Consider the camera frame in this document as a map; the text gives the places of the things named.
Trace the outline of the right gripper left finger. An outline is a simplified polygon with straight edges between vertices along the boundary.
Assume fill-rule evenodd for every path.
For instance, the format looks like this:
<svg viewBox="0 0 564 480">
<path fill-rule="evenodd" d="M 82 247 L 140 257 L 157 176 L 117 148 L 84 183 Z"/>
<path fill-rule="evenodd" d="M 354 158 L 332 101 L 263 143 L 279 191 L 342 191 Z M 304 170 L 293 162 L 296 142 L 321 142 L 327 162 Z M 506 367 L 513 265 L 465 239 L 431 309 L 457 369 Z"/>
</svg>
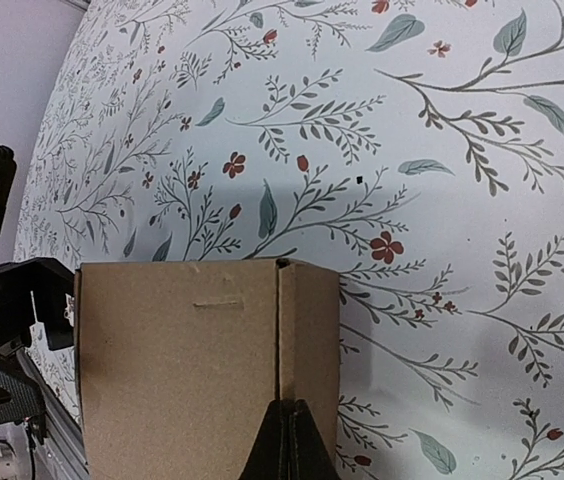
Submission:
<svg viewBox="0 0 564 480">
<path fill-rule="evenodd" d="M 284 480 L 289 477 L 291 407 L 290 400 L 274 400 L 268 405 L 241 480 Z"/>
</svg>

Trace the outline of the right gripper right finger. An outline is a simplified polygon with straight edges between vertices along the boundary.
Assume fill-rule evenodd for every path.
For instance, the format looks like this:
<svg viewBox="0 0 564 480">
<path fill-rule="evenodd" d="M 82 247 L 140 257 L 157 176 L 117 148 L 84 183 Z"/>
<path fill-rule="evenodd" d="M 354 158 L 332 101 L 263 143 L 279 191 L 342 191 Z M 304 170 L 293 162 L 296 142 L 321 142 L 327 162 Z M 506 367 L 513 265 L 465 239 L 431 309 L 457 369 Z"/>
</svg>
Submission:
<svg viewBox="0 0 564 480">
<path fill-rule="evenodd" d="M 293 403 L 288 418 L 289 478 L 292 480 L 339 480 L 308 403 Z"/>
</svg>

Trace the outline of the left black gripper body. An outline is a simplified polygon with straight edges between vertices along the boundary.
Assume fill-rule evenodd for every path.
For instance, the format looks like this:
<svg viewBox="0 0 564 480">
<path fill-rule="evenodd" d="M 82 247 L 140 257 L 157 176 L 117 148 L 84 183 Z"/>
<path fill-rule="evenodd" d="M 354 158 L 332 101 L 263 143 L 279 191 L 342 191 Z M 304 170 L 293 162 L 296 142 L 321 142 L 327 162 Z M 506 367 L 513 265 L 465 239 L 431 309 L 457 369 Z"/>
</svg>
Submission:
<svg viewBox="0 0 564 480">
<path fill-rule="evenodd" d="M 1 264 L 0 354 L 31 346 L 30 328 L 36 323 L 43 325 L 51 351 L 73 346 L 73 327 L 65 316 L 73 294 L 74 274 L 56 259 Z"/>
</svg>

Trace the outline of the brown cardboard box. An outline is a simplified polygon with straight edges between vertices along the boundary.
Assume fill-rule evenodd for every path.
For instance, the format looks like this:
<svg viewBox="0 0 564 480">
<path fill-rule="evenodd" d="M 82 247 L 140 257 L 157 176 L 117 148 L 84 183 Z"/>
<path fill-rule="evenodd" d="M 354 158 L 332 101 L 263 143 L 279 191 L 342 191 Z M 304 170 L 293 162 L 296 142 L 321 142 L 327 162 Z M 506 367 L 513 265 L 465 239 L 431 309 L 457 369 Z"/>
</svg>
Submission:
<svg viewBox="0 0 564 480">
<path fill-rule="evenodd" d="M 274 400 L 308 403 L 334 464 L 334 271 L 273 258 L 86 264 L 76 293 L 92 478 L 241 479 Z"/>
</svg>

